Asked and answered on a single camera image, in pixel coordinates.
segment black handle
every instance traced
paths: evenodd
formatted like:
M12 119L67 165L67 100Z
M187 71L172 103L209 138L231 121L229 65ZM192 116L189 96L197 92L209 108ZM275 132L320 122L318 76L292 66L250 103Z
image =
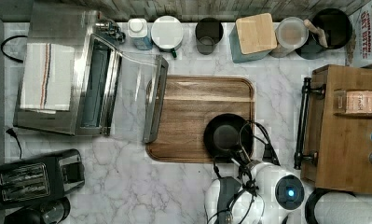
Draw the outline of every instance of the black handle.
M309 97L310 94L315 94L317 99L323 99L325 96L325 84L319 88L310 87L311 78L304 78L304 85L302 86L302 101L301 109L299 113L299 123L298 132L296 135L296 153L294 154L294 168L296 170L301 169L302 161L310 161L312 164L317 165L317 152L313 152L310 155L304 155L304 141L305 141L305 131L307 128L307 118L309 109Z
M304 85L302 86L302 101L299 113L298 133L296 135L296 154L294 155L294 168L297 170L301 169L301 162L303 158L305 130L307 127L306 122L309 107L310 82L311 78L305 77Z

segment paper towel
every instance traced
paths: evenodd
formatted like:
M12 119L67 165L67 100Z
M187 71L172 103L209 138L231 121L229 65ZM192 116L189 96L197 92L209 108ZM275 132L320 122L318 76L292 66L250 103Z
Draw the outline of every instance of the paper towel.
M314 214L321 224L372 224L372 205L348 193L325 194L316 203Z

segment wooden cabinet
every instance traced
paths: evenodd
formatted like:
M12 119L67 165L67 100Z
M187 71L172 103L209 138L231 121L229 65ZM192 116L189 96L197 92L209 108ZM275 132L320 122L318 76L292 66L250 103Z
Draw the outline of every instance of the wooden cabinet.
M372 193L372 118L334 115L334 90L372 90L372 70L327 65L313 71L313 88L326 84L323 100L310 96L304 154L318 151L317 166L303 161L301 177L316 188Z

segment container lid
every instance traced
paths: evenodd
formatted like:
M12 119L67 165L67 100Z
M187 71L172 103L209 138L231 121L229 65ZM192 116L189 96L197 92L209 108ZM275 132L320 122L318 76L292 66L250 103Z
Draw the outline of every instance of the container lid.
M281 21L275 33L278 42L286 49L297 49L303 46L309 36L304 21L297 17L289 17Z
M272 16L269 13L237 19L236 28L242 54L271 50L277 46Z
M172 16L159 17L151 27L151 37L161 49L174 49L183 40L182 24Z
M128 21L128 35L130 37L145 37L147 32L147 21L145 19L130 19Z

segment wooden lid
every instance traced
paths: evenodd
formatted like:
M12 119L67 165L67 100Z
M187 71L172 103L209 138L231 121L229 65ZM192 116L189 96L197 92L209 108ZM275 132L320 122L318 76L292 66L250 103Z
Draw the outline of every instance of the wooden lid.
M269 13L237 19L236 27L242 54L275 49L277 46Z

